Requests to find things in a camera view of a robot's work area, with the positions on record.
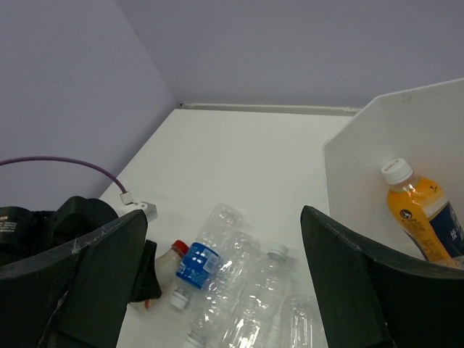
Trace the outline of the red cap bottle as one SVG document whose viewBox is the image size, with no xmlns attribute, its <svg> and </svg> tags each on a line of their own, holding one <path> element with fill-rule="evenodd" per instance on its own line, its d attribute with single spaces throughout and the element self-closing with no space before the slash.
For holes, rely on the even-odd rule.
<svg viewBox="0 0 464 348">
<path fill-rule="evenodd" d="M 162 296 L 165 296 L 174 284 L 178 266 L 188 250 L 189 246 L 186 243 L 176 240 L 166 253 L 155 259 L 154 269 Z"/>
</svg>

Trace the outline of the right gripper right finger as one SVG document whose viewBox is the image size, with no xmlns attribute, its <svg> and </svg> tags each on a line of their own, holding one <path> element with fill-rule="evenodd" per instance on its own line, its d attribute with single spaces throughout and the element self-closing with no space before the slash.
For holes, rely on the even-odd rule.
<svg viewBox="0 0 464 348">
<path fill-rule="evenodd" d="M 463 271 L 408 256 L 314 207 L 302 240 L 330 347 L 462 347 Z"/>
</svg>

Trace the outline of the orange juice bottle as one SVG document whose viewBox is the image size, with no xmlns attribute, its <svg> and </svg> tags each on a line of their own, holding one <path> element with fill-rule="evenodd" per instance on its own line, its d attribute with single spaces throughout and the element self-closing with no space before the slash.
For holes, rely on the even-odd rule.
<svg viewBox="0 0 464 348">
<path fill-rule="evenodd" d="M 381 167 L 389 185 L 386 204 L 429 262 L 463 268 L 463 226 L 443 188 L 416 175 L 405 159 Z"/>
</svg>

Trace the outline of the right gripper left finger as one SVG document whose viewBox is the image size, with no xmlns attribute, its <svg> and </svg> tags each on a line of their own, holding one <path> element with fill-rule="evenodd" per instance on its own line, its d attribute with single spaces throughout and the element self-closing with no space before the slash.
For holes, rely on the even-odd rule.
<svg viewBox="0 0 464 348">
<path fill-rule="evenodd" d="M 115 347 L 144 250 L 132 211 L 1 267 L 2 347 Z"/>
</svg>

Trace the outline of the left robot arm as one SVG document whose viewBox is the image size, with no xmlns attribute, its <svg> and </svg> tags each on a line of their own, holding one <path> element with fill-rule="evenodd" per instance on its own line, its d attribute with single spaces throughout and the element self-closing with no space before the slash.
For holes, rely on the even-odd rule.
<svg viewBox="0 0 464 348">
<path fill-rule="evenodd" d="M 22 207 L 1 208 L 1 265 L 40 254 L 106 225 L 120 217 L 100 199 L 69 198 L 56 211 L 30 211 Z M 160 280 L 155 270 L 157 243 L 146 240 L 132 302 L 159 299 Z"/>
</svg>

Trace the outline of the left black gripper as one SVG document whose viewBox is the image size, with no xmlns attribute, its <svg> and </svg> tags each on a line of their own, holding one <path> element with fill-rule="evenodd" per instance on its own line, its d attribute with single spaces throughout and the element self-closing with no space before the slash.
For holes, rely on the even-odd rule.
<svg viewBox="0 0 464 348">
<path fill-rule="evenodd" d="M 100 199 L 69 198 L 50 219 L 53 239 L 76 239 L 117 219 L 115 210 Z M 155 270 L 157 243 L 145 241 L 130 302 L 159 299 L 162 290 Z"/>
</svg>

